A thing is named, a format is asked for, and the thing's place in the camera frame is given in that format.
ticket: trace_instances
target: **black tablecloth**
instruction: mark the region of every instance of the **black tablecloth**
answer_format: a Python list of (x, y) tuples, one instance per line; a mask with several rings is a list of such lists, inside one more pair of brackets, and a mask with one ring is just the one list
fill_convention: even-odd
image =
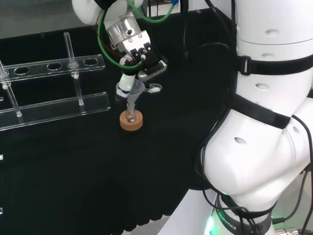
[[(201, 188), (192, 155), (221, 110), (232, 75), (220, 24), (209, 11), (188, 16), (189, 61), (182, 60), (183, 19), (171, 16), (147, 29), (167, 72), (156, 79), (159, 94), (136, 104), (144, 126), (128, 135), (114, 105), (121, 71), (106, 61), (102, 71), (80, 74), (83, 94), (107, 91), (111, 110), (0, 132), (1, 235), (109, 235), (170, 215), (189, 188)], [(0, 40), (6, 65), (66, 58), (63, 33), (75, 56), (101, 53), (94, 27)], [(12, 83), (19, 105), (75, 96), (70, 75)], [(0, 108), (11, 107), (6, 94)]]

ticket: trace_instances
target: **clear funnel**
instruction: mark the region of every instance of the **clear funnel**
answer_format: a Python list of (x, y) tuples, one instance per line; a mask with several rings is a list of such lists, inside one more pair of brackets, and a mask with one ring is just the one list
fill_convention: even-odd
[(128, 103), (135, 103), (135, 101), (138, 99), (141, 93), (145, 90), (145, 85), (139, 81), (138, 79), (135, 79), (133, 88), (129, 92), (129, 96), (127, 99)]

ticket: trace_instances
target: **test tube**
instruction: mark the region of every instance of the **test tube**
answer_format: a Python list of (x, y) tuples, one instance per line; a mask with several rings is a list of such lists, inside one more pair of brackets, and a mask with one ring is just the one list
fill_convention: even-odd
[(3, 65), (1, 63), (1, 60), (0, 60), (0, 80), (2, 82), (2, 88), (4, 90), (6, 90), (8, 96), (9, 96), (10, 102), (14, 108), (16, 116), (20, 118), (22, 116), (22, 113), (20, 111), (20, 107), (18, 105), (18, 102), (14, 96), (14, 93), (13, 93), (13, 90), (11, 87), (11, 82), (9, 79), (9, 72), (4, 70)]
[(64, 39), (65, 39), (65, 44), (67, 46), (67, 55), (68, 55), (68, 66), (73, 69), (76, 68), (78, 66), (78, 62), (75, 61), (75, 57), (74, 57), (74, 52), (73, 52), (73, 48), (72, 48), (72, 43), (70, 41), (70, 36), (69, 33), (64, 33)]
[[(78, 67), (78, 62), (75, 61), (74, 52), (73, 52), (73, 48), (72, 48), (72, 43), (70, 41), (69, 33), (64, 33), (64, 39), (65, 39), (65, 44), (67, 46), (67, 55), (68, 55), (68, 60), (69, 60), (68, 66), (71, 69), (74, 69), (74, 68)], [(74, 86), (75, 86), (76, 95), (78, 98), (78, 103), (80, 106), (83, 106), (84, 102), (83, 102), (82, 90), (80, 88), (80, 83), (79, 83), (79, 73), (78, 72), (72, 72), (71, 75), (74, 78)]]

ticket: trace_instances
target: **test tube rack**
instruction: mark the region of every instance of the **test tube rack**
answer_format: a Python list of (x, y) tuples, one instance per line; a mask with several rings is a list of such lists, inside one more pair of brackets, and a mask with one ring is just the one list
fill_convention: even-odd
[[(71, 118), (110, 109), (106, 92), (82, 95), (79, 73), (105, 68), (102, 55), (74, 57), (69, 33), (64, 33), (68, 58), (3, 66), (0, 61), (0, 83), (13, 108), (0, 110), (0, 131), (42, 122)], [(19, 106), (11, 87), (12, 82), (40, 77), (70, 74), (76, 97)]]

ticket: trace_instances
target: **green cable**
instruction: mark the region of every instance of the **green cable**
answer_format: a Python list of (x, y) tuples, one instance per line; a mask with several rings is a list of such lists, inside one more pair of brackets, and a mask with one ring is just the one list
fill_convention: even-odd
[(145, 17), (141, 13), (141, 11), (135, 7), (135, 5), (132, 3), (132, 0), (126, 0), (126, 1), (129, 4), (129, 6), (132, 7), (134, 12), (136, 12), (142, 19), (144, 19), (145, 21), (150, 22), (150, 23), (160, 23), (160, 22), (166, 20), (169, 17), (169, 15), (172, 13), (173, 9), (174, 9), (174, 5), (172, 5), (170, 10), (168, 11), (168, 13), (164, 17), (162, 17), (161, 19), (158, 19), (158, 20), (152, 20), (152, 19), (149, 19), (148, 17)]
[(100, 17), (100, 21), (99, 21), (99, 24), (98, 24), (98, 43), (99, 43), (99, 46), (103, 52), (103, 54), (107, 57), (108, 60), (110, 60), (113, 64), (119, 66), (120, 68), (122, 69), (126, 69), (126, 70), (131, 70), (131, 69), (135, 69), (135, 68), (138, 68), (142, 62), (140, 61), (138, 64), (134, 65), (134, 66), (125, 66), (125, 65), (121, 65), (119, 64), (118, 62), (116, 62), (115, 60), (113, 60), (109, 54), (107, 54), (106, 50), (104, 49), (103, 45), (102, 45), (102, 42), (101, 42), (101, 39), (100, 39), (100, 35), (101, 35), (101, 31), (102, 31), (102, 25), (103, 25), (103, 21), (104, 21), (104, 18), (106, 16), (106, 10), (103, 11), (103, 13), (101, 14), (101, 17)]

